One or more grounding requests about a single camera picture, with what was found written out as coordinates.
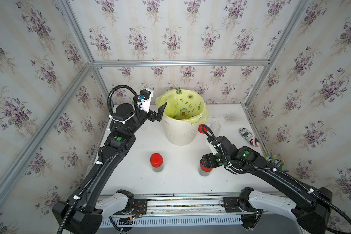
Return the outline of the red-lid tea jar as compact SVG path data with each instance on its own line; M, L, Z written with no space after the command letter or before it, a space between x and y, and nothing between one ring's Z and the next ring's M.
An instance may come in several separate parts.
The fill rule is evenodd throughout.
M154 153L150 157L150 164L154 172L159 173L164 168L163 157L159 153Z
M209 176L211 172L212 172L212 169L208 169L204 165L200 164L199 174L201 176Z
M213 132L213 134L218 137L220 130L221 130L221 125L219 122L215 121L213 123L210 124L209 128L211 129L211 131Z

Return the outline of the red jar lid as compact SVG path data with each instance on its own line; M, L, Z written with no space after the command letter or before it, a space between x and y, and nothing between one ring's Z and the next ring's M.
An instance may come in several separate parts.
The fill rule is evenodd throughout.
M198 131L199 131L201 134L207 134L207 133L208 133L208 126L205 125L205 124L201 124L201 125L198 127Z

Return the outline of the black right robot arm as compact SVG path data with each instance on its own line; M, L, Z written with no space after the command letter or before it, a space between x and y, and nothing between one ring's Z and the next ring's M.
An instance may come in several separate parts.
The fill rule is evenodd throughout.
M328 227L332 211L351 226L351 218L332 204L332 192L327 188L317 189L299 181L270 164L254 149L247 146L238 149L225 136L215 136L204 124L199 129L207 136L207 145L211 149L211 153L202 156L202 167L208 171L223 167L233 175L251 174L284 194L282 198L245 187L237 198L238 209L242 212L270 211L296 221L310 234L340 233L339 230Z

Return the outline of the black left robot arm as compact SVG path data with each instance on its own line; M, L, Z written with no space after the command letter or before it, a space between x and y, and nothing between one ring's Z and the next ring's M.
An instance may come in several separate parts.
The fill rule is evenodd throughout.
M57 201L52 212L59 224L57 232L94 234L101 223L117 212L130 214L134 195L120 189L113 196L98 202L102 189L116 167L126 157L136 141L136 131L147 121L161 121L166 104L157 112L150 109L153 90L145 88L136 93L127 85L114 87L107 98L111 120L106 142L99 147L97 160L66 201Z

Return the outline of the white trash bin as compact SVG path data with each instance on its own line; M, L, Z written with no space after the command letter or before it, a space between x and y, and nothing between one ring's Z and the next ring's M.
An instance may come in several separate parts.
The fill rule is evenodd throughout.
M174 145L185 146L196 137L199 124L191 124L184 120L175 120L168 116L162 118L165 136Z

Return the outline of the flag patterned can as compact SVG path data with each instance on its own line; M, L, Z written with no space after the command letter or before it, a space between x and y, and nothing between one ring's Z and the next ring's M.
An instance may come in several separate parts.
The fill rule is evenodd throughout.
M260 141L247 128L240 128L239 133L251 146L260 146Z

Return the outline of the coloured markers bundle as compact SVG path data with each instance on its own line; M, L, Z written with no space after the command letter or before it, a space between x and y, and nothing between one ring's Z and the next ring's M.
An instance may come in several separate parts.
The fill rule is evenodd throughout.
M274 167L288 173L288 167L286 165L285 159L281 156L281 154L267 153L265 159Z

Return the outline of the aluminium rail frame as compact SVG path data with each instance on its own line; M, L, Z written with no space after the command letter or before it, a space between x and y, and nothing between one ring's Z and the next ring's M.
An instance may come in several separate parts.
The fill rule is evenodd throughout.
M240 195L241 200L246 200L256 209L269 211L278 215L296 220L294 212L296 204L285 197L278 197L264 194L260 191L253 190L247 199ZM148 199L146 215L154 214L178 214L178 213L217 213L225 212L221 206L223 198L207 197L153 197L153 198L136 198L126 190L118 190L110 197L105 197L92 206L92 214L99 216L99 219L105 220L117 211L123 211L134 199ZM253 214L252 212L237 212L243 215Z

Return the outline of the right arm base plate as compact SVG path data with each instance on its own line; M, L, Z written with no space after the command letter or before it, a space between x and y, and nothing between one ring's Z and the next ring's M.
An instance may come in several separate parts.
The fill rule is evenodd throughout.
M221 206L225 209L227 213L237 213L237 212L260 212L260 209L254 208L246 200L241 200L239 197L224 197Z

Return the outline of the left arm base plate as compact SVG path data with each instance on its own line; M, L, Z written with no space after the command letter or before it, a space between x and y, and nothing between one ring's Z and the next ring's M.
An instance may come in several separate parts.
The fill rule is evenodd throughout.
M147 213L148 199L134 199L123 211L112 214L113 217L142 217Z

